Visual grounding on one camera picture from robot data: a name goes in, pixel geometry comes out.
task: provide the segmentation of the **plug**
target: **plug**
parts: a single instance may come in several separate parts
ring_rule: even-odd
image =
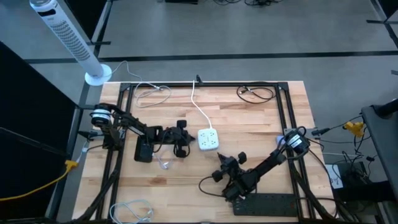
[[[366,157],[366,160],[367,160],[367,161],[369,161],[369,162],[373,162],[373,161],[374,161],[374,158],[373,158],[373,157],[370,157],[370,156],[368,156],[368,157]]]
[[[243,93],[245,93],[245,92],[247,92],[247,91],[253,92],[253,90],[251,90],[251,89],[250,89],[249,87],[247,87],[247,86],[242,86],[242,88],[245,88],[245,90],[240,91],[239,94],[243,94]]]
[[[67,165],[67,170],[71,170],[71,169],[77,167],[78,163],[75,161],[66,160],[65,165]]]
[[[330,131],[330,128],[323,128],[321,130],[312,131],[311,134],[314,135],[314,136],[317,136],[317,135],[321,136],[322,134],[325,134],[328,131]]]

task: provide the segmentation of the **black curtain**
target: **black curtain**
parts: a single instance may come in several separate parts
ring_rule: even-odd
[[[88,38],[93,38],[95,27],[101,17],[106,0],[65,0]]]
[[[390,18],[398,9],[398,0],[379,0],[379,2],[387,18]]]
[[[0,68],[0,128],[66,152],[76,104],[2,42]],[[65,171],[65,155],[5,133],[0,132],[0,198],[27,193]],[[0,220],[43,217],[54,187],[0,202]]]

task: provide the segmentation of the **yellow cable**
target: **yellow cable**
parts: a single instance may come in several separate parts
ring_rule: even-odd
[[[28,196],[28,195],[31,195],[31,194],[33,194],[33,193],[35,193],[35,192],[38,192],[38,191],[40,191],[40,190],[46,188],[46,187],[48,187],[48,186],[50,186],[50,185],[52,185],[52,184],[54,184],[54,183],[57,183],[59,180],[61,180],[62,178],[64,178],[64,177],[72,170],[72,168],[74,168],[74,167],[77,166],[77,162],[75,162],[75,161],[69,161],[69,160],[67,160],[67,161],[65,161],[65,164],[67,165],[67,169],[66,169],[65,173],[62,174],[62,175],[61,175],[60,177],[58,177],[57,179],[51,181],[51,182],[48,183],[48,184],[45,184],[45,185],[39,187],[39,188],[36,188],[36,189],[34,189],[34,190],[30,191],[30,192],[27,192],[26,194],[22,194],[22,195],[18,195],[18,196],[13,196],[13,197],[7,197],[7,198],[0,198],[0,202],[6,201],[6,200],[14,200],[14,199],[26,197],[26,196]]]

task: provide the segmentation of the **white power strip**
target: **white power strip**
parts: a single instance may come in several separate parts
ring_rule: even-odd
[[[218,135],[216,129],[206,128],[198,131],[198,144],[202,151],[218,149]]]
[[[198,110],[206,117],[209,122],[210,128],[201,129],[198,131],[198,144],[199,149],[202,151],[210,151],[218,149],[220,143],[218,142],[218,134],[216,129],[214,129],[211,125],[210,118],[207,117],[205,112],[203,112],[200,107],[193,101],[193,93],[195,92],[195,81],[192,81],[192,94],[191,101],[198,108]]]

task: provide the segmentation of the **black panel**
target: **black panel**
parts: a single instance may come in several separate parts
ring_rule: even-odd
[[[61,175],[65,159],[0,135],[0,198],[25,194]],[[43,217],[55,185],[24,198],[0,202],[0,219]]]
[[[66,151],[75,104],[0,42],[0,126]]]
[[[361,112],[392,190],[398,198],[398,113],[383,119],[370,106],[362,108]]]
[[[234,215],[296,217],[294,194],[248,194],[233,202]]]
[[[93,38],[95,27],[101,17],[106,0],[65,0],[89,39]]]
[[[0,127],[65,152],[74,102],[2,42],[0,68]],[[4,132],[0,142],[0,198],[30,192],[64,172],[62,153],[37,148]],[[0,219],[43,217],[53,188],[0,202]]]
[[[387,18],[390,18],[398,9],[398,0],[379,0],[379,3]]]

